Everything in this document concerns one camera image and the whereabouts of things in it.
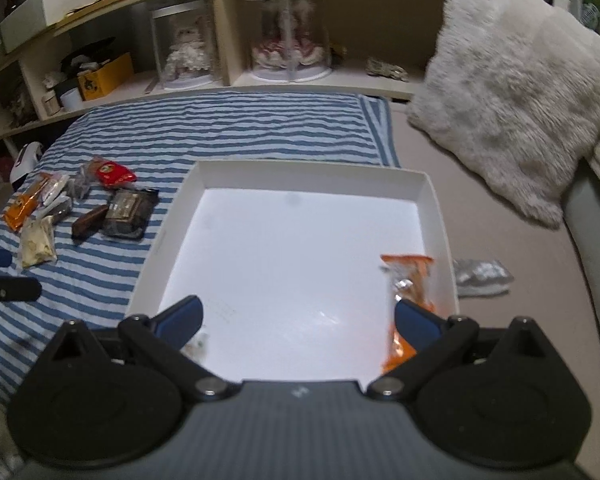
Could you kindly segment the clear cookie packet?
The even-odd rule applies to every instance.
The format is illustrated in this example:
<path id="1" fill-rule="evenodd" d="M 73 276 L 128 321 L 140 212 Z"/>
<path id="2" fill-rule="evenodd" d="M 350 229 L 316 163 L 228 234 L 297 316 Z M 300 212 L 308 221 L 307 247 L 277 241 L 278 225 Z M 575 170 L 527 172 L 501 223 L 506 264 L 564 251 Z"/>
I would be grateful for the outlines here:
<path id="1" fill-rule="evenodd" d="M 84 162 L 78 172 L 72 177 L 67 188 L 68 194 L 74 200 L 78 200 L 79 202 L 85 200 L 88 194 L 90 194 L 92 187 L 99 184 L 97 170 L 99 170 L 104 162 L 105 159 L 95 156 L 88 162 Z"/>

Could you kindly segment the crumpled silver wrapper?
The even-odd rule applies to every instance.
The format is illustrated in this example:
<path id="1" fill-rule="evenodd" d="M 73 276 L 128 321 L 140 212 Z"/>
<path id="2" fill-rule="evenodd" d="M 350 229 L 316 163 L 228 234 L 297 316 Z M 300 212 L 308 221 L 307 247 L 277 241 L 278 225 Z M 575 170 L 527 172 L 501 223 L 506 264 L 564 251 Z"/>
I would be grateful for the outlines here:
<path id="1" fill-rule="evenodd" d="M 498 260 L 455 259 L 453 270 L 460 298 L 505 295 L 514 281 L 513 275 Z"/>

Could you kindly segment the fluffy white pillow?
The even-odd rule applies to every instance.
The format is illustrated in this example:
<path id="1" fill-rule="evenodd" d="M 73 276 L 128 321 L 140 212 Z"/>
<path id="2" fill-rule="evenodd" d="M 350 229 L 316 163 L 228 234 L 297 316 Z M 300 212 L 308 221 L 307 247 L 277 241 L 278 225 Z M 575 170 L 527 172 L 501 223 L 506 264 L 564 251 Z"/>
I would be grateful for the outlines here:
<path id="1" fill-rule="evenodd" d="M 543 0 L 446 0 L 408 121 L 555 229 L 600 140 L 600 35 Z"/>

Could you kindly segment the blue white striped blanket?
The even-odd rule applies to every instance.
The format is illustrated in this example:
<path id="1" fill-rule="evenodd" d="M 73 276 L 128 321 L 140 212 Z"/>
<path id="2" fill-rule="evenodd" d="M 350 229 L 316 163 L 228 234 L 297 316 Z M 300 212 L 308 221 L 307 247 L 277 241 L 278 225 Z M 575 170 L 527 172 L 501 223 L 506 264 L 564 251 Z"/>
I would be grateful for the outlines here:
<path id="1" fill-rule="evenodd" d="M 55 230 L 57 257 L 29 270 L 42 294 L 0 304 L 0 406 L 5 406 L 59 326 L 70 318 L 117 324 L 161 223 L 195 162 L 286 159 L 394 167 L 386 100 L 350 93 L 220 91 L 95 108 L 54 142 L 38 172 L 73 176 L 94 157 L 117 162 L 159 201 L 140 240 L 102 234 L 74 244 Z"/>

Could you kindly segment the wooden headboard shelf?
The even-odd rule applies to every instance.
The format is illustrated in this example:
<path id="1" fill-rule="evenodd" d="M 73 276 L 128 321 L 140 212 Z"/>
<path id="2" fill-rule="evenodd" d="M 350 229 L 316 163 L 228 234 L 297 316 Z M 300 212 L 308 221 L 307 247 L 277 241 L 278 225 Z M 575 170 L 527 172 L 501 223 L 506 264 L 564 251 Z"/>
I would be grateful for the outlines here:
<path id="1" fill-rule="evenodd" d="M 73 29 L 151 0 L 99 0 L 68 15 L 4 57 L 0 73 L 16 64 L 34 105 L 33 130 L 71 118 L 50 115 L 41 103 L 38 79 L 69 53 Z M 326 0 L 323 16 L 328 40 L 346 51 L 342 65 L 329 74 L 295 81 L 293 89 L 358 92 L 368 96 L 411 99 L 434 52 L 444 0 Z M 249 69 L 246 0 L 211 0 L 218 47 L 219 80 L 212 88 L 283 89 L 286 82 L 263 80 Z"/>

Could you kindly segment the red doll display case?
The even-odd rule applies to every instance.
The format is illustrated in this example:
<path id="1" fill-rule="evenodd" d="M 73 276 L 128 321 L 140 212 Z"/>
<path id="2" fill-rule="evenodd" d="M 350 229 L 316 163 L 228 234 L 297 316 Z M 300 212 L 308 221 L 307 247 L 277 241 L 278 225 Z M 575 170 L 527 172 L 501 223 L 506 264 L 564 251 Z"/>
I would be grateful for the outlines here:
<path id="1" fill-rule="evenodd" d="M 245 0 L 254 78 L 293 84 L 330 74 L 325 4 L 326 0 Z"/>

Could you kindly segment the orange snack packet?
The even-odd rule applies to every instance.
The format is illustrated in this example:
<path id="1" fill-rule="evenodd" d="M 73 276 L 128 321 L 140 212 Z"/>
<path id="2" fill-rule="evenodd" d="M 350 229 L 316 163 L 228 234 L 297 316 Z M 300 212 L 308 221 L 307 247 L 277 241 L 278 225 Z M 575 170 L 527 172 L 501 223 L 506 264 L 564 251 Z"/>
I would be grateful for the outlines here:
<path id="1" fill-rule="evenodd" d="M 20 193 L 14 200 L 14 202 L 7 207 L 3 214 L 6 226 L 12 232 L 18 232 L 24 225 L 27 218 L 30 217 L 32 212 L 38 206 L 40 202 L 40 195 L 42 189 L 50 180 L 50 174 L 42 172 L 36 180 L 23 192 Z"/>
<path id="2" fill-rule="evenodd" d="M 393 320 L 389 330 L 384 373 L 416 356 L 439 333 L 428 320 L 434 314 L 429 299 L 430 270 L 434 259 L 424 255 L 381 255 L 389 275 Z"/>

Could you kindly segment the white shallow cardboard box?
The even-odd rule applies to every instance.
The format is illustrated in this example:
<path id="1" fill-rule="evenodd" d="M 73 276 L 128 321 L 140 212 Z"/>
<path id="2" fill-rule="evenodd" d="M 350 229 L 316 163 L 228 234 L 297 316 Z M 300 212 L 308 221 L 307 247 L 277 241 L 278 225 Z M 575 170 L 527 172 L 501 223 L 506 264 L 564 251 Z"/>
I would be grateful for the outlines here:
<path id="1" fill-rule="evenodd" d="M 195 295 L 201 363 L 232 382 L 355 379 L 388 354 L 385 255 L 434 264 L 428 298 L 458 310 L 434 187 L 419 171 L 279 160 L 197 162 L 140 271 L 129 314 Z"/>

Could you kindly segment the green glass bottle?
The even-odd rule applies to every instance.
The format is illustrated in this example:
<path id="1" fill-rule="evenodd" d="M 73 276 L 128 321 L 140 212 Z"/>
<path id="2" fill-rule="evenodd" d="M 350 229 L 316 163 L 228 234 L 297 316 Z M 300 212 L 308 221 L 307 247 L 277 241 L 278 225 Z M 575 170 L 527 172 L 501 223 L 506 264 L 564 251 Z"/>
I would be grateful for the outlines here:
<path id="1" fill-rule="evenodd" d="M 583 26 L 600 33 L 600 0 L 581 1 L 580 21 Z"/>

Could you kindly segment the white red appliance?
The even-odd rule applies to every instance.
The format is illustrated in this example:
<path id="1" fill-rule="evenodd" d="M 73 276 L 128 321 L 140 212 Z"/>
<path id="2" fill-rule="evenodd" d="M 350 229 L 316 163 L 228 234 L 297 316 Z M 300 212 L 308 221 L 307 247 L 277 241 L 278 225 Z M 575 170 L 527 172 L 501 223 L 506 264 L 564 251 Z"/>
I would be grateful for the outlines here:
<path id="1" fill-rule="evenodd" d="M 43 154 L 43 147 L 40 142 L 31 142 L 26 144 L 18 153 L 14 166 L 10 170 L 9 182 L 15 185 L 27 177 L 35 167 Z"/>

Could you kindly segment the silver grey snack packet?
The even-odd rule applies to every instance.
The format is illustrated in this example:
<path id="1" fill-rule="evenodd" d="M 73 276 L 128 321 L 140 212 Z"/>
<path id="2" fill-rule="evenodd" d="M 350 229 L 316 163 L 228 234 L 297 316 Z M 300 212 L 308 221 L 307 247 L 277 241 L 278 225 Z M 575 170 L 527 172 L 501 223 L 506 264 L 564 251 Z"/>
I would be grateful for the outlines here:
<path id="1" fill-rule="evenodd" d="M 68 174 L 53 174 L 50 177 L 42 188 L 40 204 L 36 207 L 33 218 L 50 217 L 52 223 L 57 224 L 70 214 L 73 201 L 67 191 L 69 181 Z"/>

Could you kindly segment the cream yellow snack packet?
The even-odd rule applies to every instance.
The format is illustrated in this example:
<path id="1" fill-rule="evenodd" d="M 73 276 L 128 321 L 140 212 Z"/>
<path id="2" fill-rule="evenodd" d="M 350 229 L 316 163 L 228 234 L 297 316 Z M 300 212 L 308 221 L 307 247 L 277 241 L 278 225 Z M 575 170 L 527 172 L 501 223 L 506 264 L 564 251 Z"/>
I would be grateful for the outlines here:
<path id="1" fill-rule="evenodd" d="M 50 216 L 30 218 L 21 230 L 19 259 L 23 269 L 57 259 L 54 225 Z"/>

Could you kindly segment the dark silver foil snack pack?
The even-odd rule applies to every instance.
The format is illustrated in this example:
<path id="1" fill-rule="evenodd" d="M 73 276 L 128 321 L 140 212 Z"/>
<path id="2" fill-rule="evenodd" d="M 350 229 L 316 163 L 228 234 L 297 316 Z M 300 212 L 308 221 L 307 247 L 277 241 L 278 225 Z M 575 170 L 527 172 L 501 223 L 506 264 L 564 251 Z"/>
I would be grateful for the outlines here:
<path id="1" fill-rule="evenodd" d="M 159 203 L 153 188 L 118 188 L 108 203 L 102 232 L 109 237 L 140 240 Z"/>

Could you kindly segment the white paper roll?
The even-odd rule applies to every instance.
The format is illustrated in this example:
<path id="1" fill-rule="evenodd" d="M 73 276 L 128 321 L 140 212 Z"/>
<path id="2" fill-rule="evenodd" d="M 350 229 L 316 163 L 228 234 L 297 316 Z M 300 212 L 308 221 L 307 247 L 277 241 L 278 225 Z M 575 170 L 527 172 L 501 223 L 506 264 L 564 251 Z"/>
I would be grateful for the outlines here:
<path id="1" fill-rule="evenodd" d="M 62 108 L 66 112 L 76 112 L 82 110 L 83 100 L 79 88 L 71 88 L 60 96 Z"/>

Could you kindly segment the brown chocolate bar wrapper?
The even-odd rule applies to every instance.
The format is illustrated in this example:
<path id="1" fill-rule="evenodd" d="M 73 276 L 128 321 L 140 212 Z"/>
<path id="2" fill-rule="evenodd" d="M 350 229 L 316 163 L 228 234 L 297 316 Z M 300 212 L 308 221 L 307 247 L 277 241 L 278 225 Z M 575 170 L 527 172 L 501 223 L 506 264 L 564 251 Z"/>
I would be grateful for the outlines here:
<path id="1" fill-rule="evenodd" d="M 108 210 L 109 206 L 103 204 L 79 216 L 71 226 L 71 238 L 83 242 L 97 233 L 104 224 Z"/>

